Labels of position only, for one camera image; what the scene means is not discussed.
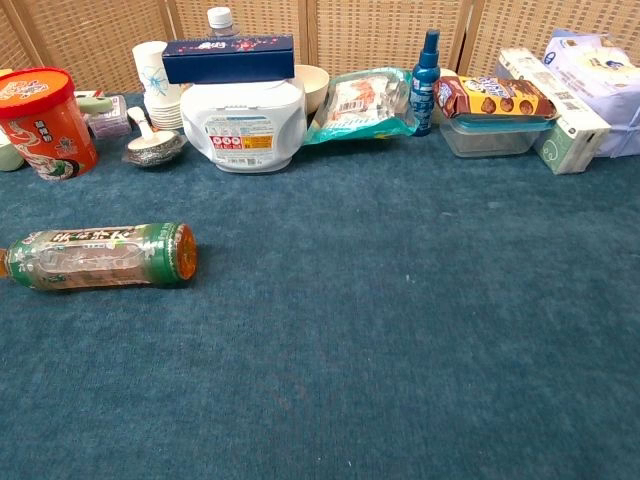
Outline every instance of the blue box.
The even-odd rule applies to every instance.
[[[175,40],[162,54],[169,83],[242,83],[293,78],[293,36]]]

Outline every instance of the blue spray bottle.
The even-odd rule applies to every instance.
[[[420,52],[420,61],[413,68],[410,102],[418,121],[418,129],[413,134],[415,137],[424,137],[431,131],[431,112],[434,106],[433,84],[440,78],[439,37],[440,30],[427,31],[424,48]]]

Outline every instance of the tissue box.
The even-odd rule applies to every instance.
[[[244,83],[293,78],[291,35],[177,40],[162,54],[169,83]]]
[[[555,174],[583,172],[611,126],[526,48],[501,50],[497,74],[529,80],[553,102],[560,116],[534,148]]]
[[[640,68],[622,49],[600,35],[554,37],[544,63],[611,125],[596,156],[640,154]]]

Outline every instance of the woven panel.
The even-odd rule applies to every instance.
[[[318,63],[331,74],[379,66],[410,68],[419,59],[427,29],[439,28],[440,65],[448,66],[458,19],[467,18],[462,4],[317,0]]]
[[[0,8],[0,69],[33,67],[27,52],[22,48],[18,35],[9,23],[9,18],[4,10]]]
[[[140,91],[131,48],[167,40],[155,0],[20,0],[53,65],[78,89]]]
[[[175,0],[185,38],[209,35],[207,10],[215,6],[231,9],[233,23],[243,35],[287,33],[293,35],[296,62],[300,61],[300,24],[297,0]]]
[[[485,0],[468,73],[493,72],[501,48],[526,47],[541,57],[554,28],[611,33],[640,65],[640,0]]]

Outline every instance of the green tea bottle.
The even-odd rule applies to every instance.
[[[0,249],[0,277],[39,290],[167,284],[191,278],[196,261],[185,224],[50,230]]]

